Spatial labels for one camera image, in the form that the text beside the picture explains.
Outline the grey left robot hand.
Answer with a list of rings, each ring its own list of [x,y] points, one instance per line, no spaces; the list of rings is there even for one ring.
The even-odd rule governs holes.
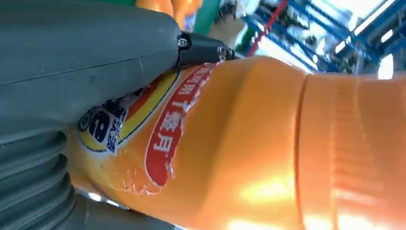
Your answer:
[[[0,227],[78,226],[64,129],[170,69],[233,59],[167,14],[74,0],[0,3]]]

